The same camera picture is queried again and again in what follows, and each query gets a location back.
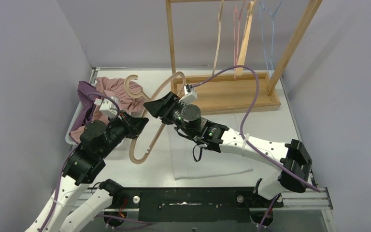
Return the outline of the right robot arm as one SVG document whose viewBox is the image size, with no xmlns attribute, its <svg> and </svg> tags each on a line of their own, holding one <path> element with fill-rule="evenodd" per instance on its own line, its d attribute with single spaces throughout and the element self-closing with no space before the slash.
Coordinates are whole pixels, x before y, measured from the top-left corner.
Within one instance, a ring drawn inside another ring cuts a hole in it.
<svg viewBox="0 0 371 232">
<path fill-rule="evenodd" d="M 202 117 L 198 106 L 180 103 L 173 92 L 144 106 L 152 117 L 165 125 L 174 125 L 180 137 L 194 142 L 200 150 L 241 155 L 273 167 L 275 172 L 261 177 L 252 193 L 253 202 L 258 206 L 265 206 L 285 190 L 296 193 L 317 190 L 308 183 L 312 159 L 299 140 L 281 143 L 243 134 Z"/>
</svg>

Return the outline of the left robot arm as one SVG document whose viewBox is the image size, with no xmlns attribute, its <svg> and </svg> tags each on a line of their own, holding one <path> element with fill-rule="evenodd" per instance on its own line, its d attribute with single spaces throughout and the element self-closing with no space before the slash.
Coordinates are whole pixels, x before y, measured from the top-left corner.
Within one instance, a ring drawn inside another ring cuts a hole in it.
<svg viewBox="0 0 371 232">
<path fill-rule="evenodd" d="M 125 138 L 135 139 L 149 119 L 122 112 L 108 124 L 94 120 L 86 124 L 80 144 L 71 151 L 60 172 L 58 185 L 28 232 L 77 232 L 108 206 L 123 202 L 123 187 L 111 179 L 100 183 L 86 202 L 72 208 L 105 167 L 106 158 Z"/>
</svg>

